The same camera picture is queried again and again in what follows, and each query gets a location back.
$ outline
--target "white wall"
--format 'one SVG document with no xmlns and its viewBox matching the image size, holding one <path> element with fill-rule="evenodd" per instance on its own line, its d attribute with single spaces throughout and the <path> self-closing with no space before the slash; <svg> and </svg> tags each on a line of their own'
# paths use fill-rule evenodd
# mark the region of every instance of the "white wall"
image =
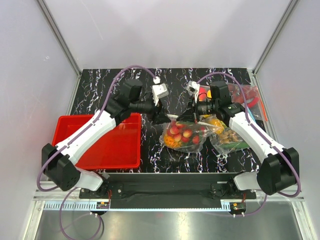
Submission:
<svg viewBox="0 0 320 240">
<path fill-rule="evenodd" d="M 279 141 L 300 155 L 302 191 L 320 237 L 320 1 L 300 1 L 258 72 Z"/>
<path fill-rule="evenodd" d="M 0 239 L 20 240 L 76 75 L 35 0 L 0 1 Z"/>
<path fill-rule="evenodd" d="M 253 68 L 290 0 L 45 0 L 80 68 Z"/>
</svg>

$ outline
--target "bag of fruit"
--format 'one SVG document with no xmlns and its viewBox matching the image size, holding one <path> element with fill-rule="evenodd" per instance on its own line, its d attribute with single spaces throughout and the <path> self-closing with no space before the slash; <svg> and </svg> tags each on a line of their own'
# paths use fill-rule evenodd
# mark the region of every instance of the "bag of fruit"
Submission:
<svg viewBox="0 0 320 240">
<path fill-rule="evenodd" d="M 215 115 L 205 118 L 204 122 L 215 126 L 211 129 L 214 134 L 209 139 L 219 154 L 225 155 L 249 148 L 249 145 L 239 134 L 227 127 Z"/>
<path fill-rule="evenodd" d="M 160 142 L 170 149 L 184 153 L 199 153 L 212 130 L 205 125 L 175 121 L 164 125 Z"/>
</svg>

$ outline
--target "red tray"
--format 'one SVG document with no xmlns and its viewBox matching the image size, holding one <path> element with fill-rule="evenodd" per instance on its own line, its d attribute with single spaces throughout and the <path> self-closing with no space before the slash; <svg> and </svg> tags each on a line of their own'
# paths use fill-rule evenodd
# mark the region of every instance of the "red tray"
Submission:
<svg viewBox="0 0 320 240">
<path fill-rule="evenodd" d="M 71 136 L 93 115 L 61 116 L 52 145 Z M 141 115 L 132 113 L 116 128 L 106 133 L 80 158 L 77 167 L 85 170 L 134 169 L 140 165 Z"/>
</svg>

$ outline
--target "black table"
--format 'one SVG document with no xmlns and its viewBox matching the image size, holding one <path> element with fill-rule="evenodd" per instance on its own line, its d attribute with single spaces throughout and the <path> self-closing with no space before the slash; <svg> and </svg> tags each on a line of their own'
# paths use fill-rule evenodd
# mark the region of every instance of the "black table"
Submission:
<svg viewBox="0 0 320 240">
<path fill-rule="evenodd" d="M 120 69 L 84 69 L 73 102 L 71 114 L 94 114 L 103 105 L 107 91 L 113 78 Z M 241 84 L 250 84 L 246 68 L 155 68 L 151 69 L 162 82 L 168 86 L 169 96 L 161 99 L 170 114 L 180 115 L 188 100 L 185 89 L 188 81 L 197 81 L 211 72 L 225 72 L 233 75 Z M 141 69 L 126 71 L 117 82 L 117 86 L 126 79 L 140 79 L 146 91 L 151 91 L 152 77 Z M 208 77 L 202 85 L 212 81 L 228 81 L 222 75 Z M 251 149 L 234 152 L 228 155 L 218 154 L 209 139 L 203 145 L 200 153 L 182 153 L 169 149 L 159 142 L 163 132 L 162 125 L 151 125 L 146 115 L 142 115 L 141 130 L 141 164 L 138 169 L 108 170 L 117 173 L 236 173 L 240 171 L 256 171 L 260 161 Z"/>
</svg>

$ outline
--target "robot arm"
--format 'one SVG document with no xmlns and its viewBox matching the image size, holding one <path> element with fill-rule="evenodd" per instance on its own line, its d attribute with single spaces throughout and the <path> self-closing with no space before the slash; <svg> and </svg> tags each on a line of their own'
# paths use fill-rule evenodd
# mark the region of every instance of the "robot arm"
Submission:
<svg viewBox="0 0 320 240">
<path fill-rule="evenodd" d="M 191 95 L 184 113 L 178 121 L 197 122 L 201 115 L 216 114 L 217 118 L 238 133 L 253 149 L 262 165 L 259 172 L 243 172 L 234 177 L 231 192 L 261 189 L 267 195 L 296 184 L 296 177 L 277 151 L 289 160 L 299 175 L 299 154 L 294 148 L 286 149 L 267 135 L 254 121 L 245 114 L 245 109 L 239 103 L 232 103 L 228 86 L 224 81 L 213 82 L 210 85 L 212 98 L 205 102 L 197 102 L 195 97 L 199 85 L 189 82 L 187 90 Z"/>
<path fill-rule="evenodd" d="M 144 94 L 143 99 L 141 99 L 142 92 L 142 83 L 139 80 L 127 80 L 119 90 L 119 94 L 109 100 L 106 108 L 97 111 L 73 135 L 59 142 L 55 147 L 49 143 L 44 146 L 42 165 L 54 153 L 57 151 L 60 153 L 48 164 L 43 173 L 63 191 L 73 187 L 97 191 L 104 179 L 93 171 L 75 166 L 81 156 L 97 140 L 127 119 L 131 113 L 145 113 L 154 124 L 170 122 L 159 100 L 168 95 L 166 85 L 153 85 L 152 93 Z"/>
</svg>

